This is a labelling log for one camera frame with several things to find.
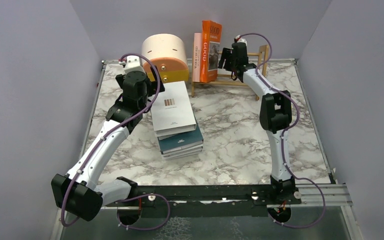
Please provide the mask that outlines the white cover book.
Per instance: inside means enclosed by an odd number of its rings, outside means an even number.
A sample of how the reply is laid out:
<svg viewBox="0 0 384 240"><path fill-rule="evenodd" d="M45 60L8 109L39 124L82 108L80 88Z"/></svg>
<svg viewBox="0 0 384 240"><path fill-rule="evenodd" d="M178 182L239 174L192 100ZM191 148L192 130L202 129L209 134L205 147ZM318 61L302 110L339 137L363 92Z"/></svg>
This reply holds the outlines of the white cover book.
<svg viewBox="0 0 384 240"><path fill-rule="evenodd" d="M164 92L158 94L151 107L153 130L159 139L194 131L197 122L184 81L163 85Z"/></svg>

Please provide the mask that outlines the orange fashion show book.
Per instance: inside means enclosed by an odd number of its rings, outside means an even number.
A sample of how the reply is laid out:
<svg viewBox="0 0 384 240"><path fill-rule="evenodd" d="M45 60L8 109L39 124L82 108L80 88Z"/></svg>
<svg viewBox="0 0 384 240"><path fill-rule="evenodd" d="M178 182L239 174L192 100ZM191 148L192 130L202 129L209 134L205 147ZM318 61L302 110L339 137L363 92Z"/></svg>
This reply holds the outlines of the orange fashion show book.
<svg viewBox="0 0 384 240"><path fill-rule="evenodd" d="M222 38L222 25L211 21L202 21L202 45L200 59L200 82L215 81L218 75L219 49Z"/></svg>

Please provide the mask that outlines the pink flower cover book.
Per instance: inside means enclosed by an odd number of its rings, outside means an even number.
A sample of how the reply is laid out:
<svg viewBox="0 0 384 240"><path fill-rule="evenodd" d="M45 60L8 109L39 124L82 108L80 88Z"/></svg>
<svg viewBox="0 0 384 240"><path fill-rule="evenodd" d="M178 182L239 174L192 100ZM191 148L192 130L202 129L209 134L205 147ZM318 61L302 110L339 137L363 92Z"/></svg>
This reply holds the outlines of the pink flower cover book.
<svg viewBox="0 0 384 240"><path fill-rule="evenodd" d="M192 81L194 83L200 82L201 51L202 51L202 33L196 32L194 34L193 54L192 54Z"/></svg>

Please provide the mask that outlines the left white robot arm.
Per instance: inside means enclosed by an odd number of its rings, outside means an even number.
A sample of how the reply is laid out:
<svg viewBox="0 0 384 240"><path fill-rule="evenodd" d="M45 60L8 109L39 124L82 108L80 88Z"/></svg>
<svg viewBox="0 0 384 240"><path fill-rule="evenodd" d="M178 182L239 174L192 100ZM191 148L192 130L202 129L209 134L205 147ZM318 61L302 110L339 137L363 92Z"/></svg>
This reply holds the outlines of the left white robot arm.
<svg viewBox="0 0 384 240"><path fill-rule="evenodd" d="M65 227L69 226L66 213L91 221L103 206L117 201L129 206L137 200L135 182L124 177L105 184L98 184L98 180L117 148L150 110L149 97L164 87L161 82L151 81L141 67L125 70L115 79L122 94L108 110L98 136L65 175L56 174L51 180L54 200L61 209Z"/></svg>

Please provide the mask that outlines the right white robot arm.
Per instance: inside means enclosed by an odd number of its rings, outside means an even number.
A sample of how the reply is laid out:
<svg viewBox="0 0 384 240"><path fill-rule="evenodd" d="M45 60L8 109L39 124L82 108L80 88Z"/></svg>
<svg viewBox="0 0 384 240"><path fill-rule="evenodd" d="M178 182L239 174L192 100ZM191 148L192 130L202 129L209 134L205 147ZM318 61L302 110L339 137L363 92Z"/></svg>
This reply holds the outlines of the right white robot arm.
<svg viewBox="0 0 384 240"><path fill-rule="evenodd" d="M250 87L261 99L259 122L268 136L272 170L269 199L280 204L293 194L295 179L289 171L288 127L292 122L291 95L280 91L249 62L247 45L235 42L231 48L223 48L218 68L231 72L234 80L240 80Z"/></svg>

